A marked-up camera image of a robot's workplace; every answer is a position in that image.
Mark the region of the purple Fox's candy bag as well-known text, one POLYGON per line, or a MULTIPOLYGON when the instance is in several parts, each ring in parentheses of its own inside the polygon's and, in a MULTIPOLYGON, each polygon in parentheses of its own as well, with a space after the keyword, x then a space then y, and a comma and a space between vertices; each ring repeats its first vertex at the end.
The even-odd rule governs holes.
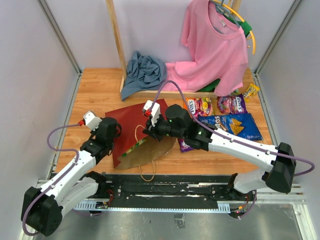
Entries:
POLYGON ((217 107, 223 114, 247 114, 245 99, 242 94, 220 96, 217 98, 217 107))

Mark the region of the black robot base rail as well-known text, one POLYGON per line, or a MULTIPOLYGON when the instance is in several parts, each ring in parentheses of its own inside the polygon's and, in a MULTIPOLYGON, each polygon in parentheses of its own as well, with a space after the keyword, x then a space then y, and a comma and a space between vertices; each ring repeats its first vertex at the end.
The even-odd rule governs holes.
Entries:
POLYGON ((91 196, 97 203, 91 211, 103 211, 104 200, 113 196, 110 209, 168 211, 217 210, 224 201, 252 201, 253 192, 238 193, 229 175, 156 175, 150 182, 137 174, 87 174, 99 182, 91 196))

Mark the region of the green yellow candy bag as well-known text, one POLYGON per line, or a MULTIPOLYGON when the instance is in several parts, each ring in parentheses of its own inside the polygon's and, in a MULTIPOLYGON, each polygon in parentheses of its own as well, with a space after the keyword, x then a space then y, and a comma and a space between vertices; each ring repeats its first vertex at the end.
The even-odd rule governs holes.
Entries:
POLYGON ((139 140, 138 142, 136 142, 131 148, 129 148, 128 150, 126 150, 121 156, 124 158, 126 155, 128 155, 130 152, 132 152, 134 149, 136 149, 137 147, 139 147, 140 145, 142 145, 146 140, 143 138, 141 140, 139 140))

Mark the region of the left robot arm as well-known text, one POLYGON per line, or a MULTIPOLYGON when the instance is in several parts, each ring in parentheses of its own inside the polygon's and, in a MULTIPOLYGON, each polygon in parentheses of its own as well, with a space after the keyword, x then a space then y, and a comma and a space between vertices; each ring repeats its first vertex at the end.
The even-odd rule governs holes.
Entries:
POLYGON ((21 221, 27 236, 50 236, 78 203, 107 193, 104 177, 90 170, 112 153, 121 125, 112 117, 100 118, 91 111, 78 123, 82 125, 90 129, 90 137, 79 150, 72 150, 74 158, 51 180, 24 193, 21 221))

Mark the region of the green snack bag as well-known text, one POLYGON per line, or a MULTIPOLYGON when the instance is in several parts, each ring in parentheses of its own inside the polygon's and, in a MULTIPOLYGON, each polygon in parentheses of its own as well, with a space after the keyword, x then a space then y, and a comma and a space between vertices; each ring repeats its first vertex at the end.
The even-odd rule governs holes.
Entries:
POLYGON ((240 95, 240 91, 238 89, 236 89, 235 91, 233 91, 232 93, 229 94, 229 96, 238 96, 240 95))

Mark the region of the yellow M&M's candy bag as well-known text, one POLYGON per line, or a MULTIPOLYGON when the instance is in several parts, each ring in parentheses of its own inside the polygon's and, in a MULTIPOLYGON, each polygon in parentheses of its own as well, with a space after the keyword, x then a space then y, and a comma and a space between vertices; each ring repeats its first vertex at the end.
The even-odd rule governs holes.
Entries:
POLYGON ((244 101, 249 102, 250 98, 253 97, 255 94, 257 94, 259 91, 260 91, 260 87, 251 83, 246 89, 246 91, 242 94, 244 101))

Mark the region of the blue snack bag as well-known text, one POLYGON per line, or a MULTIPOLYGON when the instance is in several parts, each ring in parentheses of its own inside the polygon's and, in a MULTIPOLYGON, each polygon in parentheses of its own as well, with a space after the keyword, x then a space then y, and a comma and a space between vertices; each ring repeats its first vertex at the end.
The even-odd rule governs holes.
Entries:
POLYGON ((250 113, 198 116, 198 120, 246 140, 263 140, 255 120, 250 113))

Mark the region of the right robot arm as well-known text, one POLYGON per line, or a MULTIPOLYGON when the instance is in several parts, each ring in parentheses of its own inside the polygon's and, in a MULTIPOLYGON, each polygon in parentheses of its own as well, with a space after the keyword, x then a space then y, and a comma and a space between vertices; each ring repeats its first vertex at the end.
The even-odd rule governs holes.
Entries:
POLYGON ((266 187, 285 194, 291 191, 297 164, 290 145, 274 146, 238 137, 201 123, 177 104, 161 114, 160 105, 149 100, 142 112, 148 118, 143 133, 158 142, 164 137, 179 138, 195 150, 224 153, 256 165, 257 170, 231 176, 226 188, 230 199, 238 200, 266 187))

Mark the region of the red brown paper bag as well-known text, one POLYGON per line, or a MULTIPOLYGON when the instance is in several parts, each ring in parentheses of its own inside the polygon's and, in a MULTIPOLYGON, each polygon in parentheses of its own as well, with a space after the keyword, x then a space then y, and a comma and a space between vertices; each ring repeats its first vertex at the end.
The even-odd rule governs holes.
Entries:
POLYGON ((142 175, 142 171, 139 172, 144 181, 151 182, 157 171, 156 160, 166 155, 174 147, 177 139, 165 136, 162 141, 158 142, 143 133, 147 121, 142 112, 144 105, 144 103, 138 103, 126 106, 106 112, 105 116, 116 119, 122 127, 121 135, 114 140, 113 167, 116 170, 140 169, 141 166, 151 163, 153 175, 149 179, 142 175), (122 157, 125 151, 141 139, 146 141, 128 155, 122 157))

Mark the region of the orange Fox's candy bag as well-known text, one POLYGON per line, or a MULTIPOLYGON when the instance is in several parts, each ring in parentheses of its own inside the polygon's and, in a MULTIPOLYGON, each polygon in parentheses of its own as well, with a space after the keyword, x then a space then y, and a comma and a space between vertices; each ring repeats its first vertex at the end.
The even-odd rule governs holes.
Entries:
POLYGON ((186 102, 188 107, 191 110, 191 113, 197 118, 201 117, 209 117, 215 114, 214 110, 214 102, 210 97, 202 97, 202 98, 186 98, 186 102))

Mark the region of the small purple candy bag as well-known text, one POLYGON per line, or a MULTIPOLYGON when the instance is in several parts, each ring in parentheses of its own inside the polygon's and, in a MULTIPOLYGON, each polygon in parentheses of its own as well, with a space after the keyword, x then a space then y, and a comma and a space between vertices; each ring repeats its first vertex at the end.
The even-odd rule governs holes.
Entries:
POLYGON ((179 149, 181 153, 186 153, 192 151, 193 148, 186 144, 185 140, 182 138, 178 138, 179 149))

